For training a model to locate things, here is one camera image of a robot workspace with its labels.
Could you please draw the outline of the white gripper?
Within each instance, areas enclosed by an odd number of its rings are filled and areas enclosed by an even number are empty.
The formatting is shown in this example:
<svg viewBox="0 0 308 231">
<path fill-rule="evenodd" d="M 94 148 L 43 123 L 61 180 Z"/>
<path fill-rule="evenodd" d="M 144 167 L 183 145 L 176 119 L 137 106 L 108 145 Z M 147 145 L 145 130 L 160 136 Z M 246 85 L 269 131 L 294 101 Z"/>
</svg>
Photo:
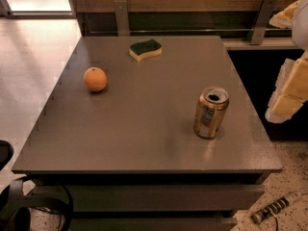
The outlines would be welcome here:
<svg viewBox="0 0 308 231">
<path fill-rule="evenodd" d="M 308 0 L 297 0 L 274 14 L 269 25 L 292 29 L 292 40 L 299 48 L 308 50 Z M 265 118 L 271 123 L 283 123 L 308 101 L 308 60 L 286 59 L 282 64 Z"/>
</svg>

